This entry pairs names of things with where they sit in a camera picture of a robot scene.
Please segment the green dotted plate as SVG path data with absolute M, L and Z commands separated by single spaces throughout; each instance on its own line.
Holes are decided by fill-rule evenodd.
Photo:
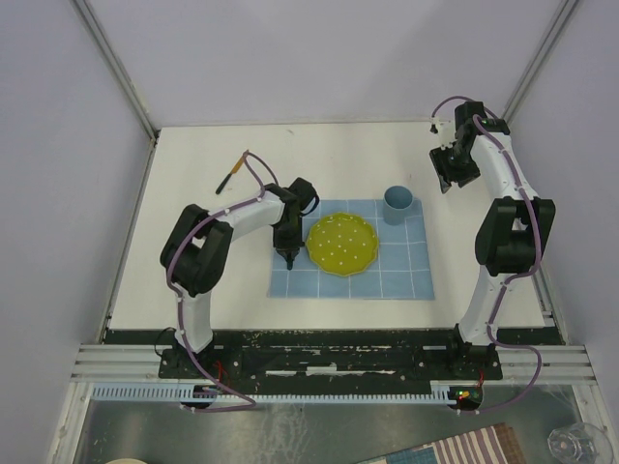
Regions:
M 319 219 L 305 242 L 309 259 L 324 273 L 348 277 L 366 271 L 378 257 L 375 227 L 357 215 L 337 212 Z

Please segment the blue cup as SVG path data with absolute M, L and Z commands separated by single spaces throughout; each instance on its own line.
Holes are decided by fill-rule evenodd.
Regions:
M 403 224 L 413 216 L 415 197 L 404 186 L 391 186 L 383 195 L 383 219 L 388 225 Z

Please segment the orange knife green handle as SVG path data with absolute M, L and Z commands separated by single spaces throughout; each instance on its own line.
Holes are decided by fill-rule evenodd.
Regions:
M 226 185 L 228 184 L 232 176 L 236 174 L 241 169 L 241 167 L 245 164 L 247 157 L 248 157 L 248 151 L 245 151 L 236 161 L 236 163 L 231 168 L 231 170 L 222 179 L 222 181 L 220 182 L 220 184 L 215 190 L 215 195 L 220 195 L 222 193 L 222 191 L 224 190 L 224 188 L 226 187 Z

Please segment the blue checked cloth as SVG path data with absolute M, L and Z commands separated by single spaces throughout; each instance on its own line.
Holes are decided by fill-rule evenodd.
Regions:
M 321 271 L 305 249 L 288 271 L 283 258 L 273 255 L 268 296 L 280 299 L 422 300 L 434 299 L 427 235 L 420 199 L 399 225 L 383 219 L 380 199 L 323 200 L 304 218 L 303 237 L 321 218 L 348 213 L 365 219 L 377 232 L 377 259 L 357 275 L 337 276 Z

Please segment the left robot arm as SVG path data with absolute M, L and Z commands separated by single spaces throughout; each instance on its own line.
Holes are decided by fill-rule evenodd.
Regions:
M 219 283 L 231 244 L 249 233 L 273 228 L 273 249 L 292 270 L 305 245 L 303 217 L 313 212 L 320 199 L 314 186 L 303 178 L 289 187 L 262 185 L 255 197 L 209 212 L 196 204 L 187 206 L 168 237 L 160 262 L 166 284 L 176 294 L 177 342 L 185 348 L 181 366 L 191 376 L 202 377 L 214 365 L 207 347 L 211 327 L 211 294 Z

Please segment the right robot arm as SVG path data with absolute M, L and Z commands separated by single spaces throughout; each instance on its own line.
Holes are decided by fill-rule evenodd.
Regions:
M 493 197 L 475 238 L 480 272 L 473 296 L 443 356 L 448 373 L 465 378 L 492 363 L 501 306 L 513 283 L 540 269 L 556 206 L 526 181 L 507 122 L 480 101 L 456 100 L 454 140 L 429 153 L 440 189 L 482 178 Z

